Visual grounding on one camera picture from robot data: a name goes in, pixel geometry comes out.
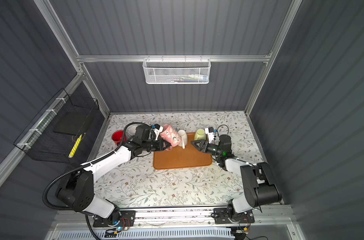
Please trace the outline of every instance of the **yellow cup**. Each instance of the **yellow cup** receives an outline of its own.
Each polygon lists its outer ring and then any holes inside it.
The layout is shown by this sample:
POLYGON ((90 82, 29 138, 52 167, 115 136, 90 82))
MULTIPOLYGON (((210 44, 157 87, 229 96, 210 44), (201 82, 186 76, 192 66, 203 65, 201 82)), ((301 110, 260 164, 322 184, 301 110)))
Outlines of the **yellow cup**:
POLYGON ((201 139, 206 139, 206 133, 204 132, 203 129, 198 129, 195 132, 194 140, 201 140, 201 139))

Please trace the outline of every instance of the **orange tray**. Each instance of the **orange tray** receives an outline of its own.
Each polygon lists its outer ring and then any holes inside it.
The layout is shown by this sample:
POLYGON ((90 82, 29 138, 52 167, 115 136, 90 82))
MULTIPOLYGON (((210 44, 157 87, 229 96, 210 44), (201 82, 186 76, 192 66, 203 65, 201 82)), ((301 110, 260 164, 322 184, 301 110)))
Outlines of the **orange tray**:
POLYGON ((175 146, 170 151, 154 152, 155 169, 173 169, 183 167, 209 166, 213 162, 211 155, 198 151, 190 142, 194 140, 195 132, 187 133, 185 149, 175 146))

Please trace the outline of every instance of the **floral tablecloth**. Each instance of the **floral tablecloth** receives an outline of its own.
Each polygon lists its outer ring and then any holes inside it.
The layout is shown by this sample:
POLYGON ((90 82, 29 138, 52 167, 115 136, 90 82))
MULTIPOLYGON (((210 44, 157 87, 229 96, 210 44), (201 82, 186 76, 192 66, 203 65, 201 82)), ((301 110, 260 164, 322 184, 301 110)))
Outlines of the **floral tablecloth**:
MULTIPOLYGON (((186 132, 226 124, 234 155, 245 161, 262 162, 242 111, 113 115, 99 155, 114 148, 112 133, 134 121, 161 126, 170 123, 177 131, 186 132)), ((226 134, 227 128, 220 127, 218 132, 226 134)), ((95 183, 95 194, 119 207, 148 207, 227 203, 242 193, 241 176, 222 170, 215 162, 206 167, 156 170, 153 156, 151 153, 137 157, 114 168, 95 183)))

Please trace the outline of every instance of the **black wire basket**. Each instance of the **black wire basket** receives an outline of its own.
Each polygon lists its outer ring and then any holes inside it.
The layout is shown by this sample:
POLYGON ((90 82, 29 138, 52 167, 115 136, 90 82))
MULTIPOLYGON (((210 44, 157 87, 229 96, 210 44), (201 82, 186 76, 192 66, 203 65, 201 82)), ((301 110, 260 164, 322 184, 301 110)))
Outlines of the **black wire basket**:
POLYGON ((24 131, 31 136, 25 142, 18 137, 14 145, 33 160, 71 163, 99 111, 98 101, 67 94, 46 111, 49 113, 35 129, 24 131))

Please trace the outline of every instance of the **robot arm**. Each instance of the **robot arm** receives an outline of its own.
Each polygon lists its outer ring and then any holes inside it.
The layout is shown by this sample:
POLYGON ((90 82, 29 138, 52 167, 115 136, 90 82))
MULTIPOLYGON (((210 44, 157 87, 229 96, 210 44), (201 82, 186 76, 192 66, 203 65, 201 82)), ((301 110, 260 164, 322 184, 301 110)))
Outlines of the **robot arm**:
POLYGON ((233 212, 228 213, 229 217, 282 199, 270 166, 266 162, 251 164, 234 156, 230 136, 221 135, 218 145, 211 143, 210 138, 209 141, 191 141, 191 144, 198 151, 214 155, 218 166, 223 170, 242 176, 244 194, 230 201, 233 212))
POLYGON ((163 151, 170 147, 163 138, 157 139, 151 127, 139 125, 136 134, 115 150, 81 165, 87 167, 65 175, 57 188, 56 197, 76 212, 89 212, 107 219, 109 226, 119 223, 119 208, 106 199, 94 195, 94 183, 104 174, 143 151, 163 151))

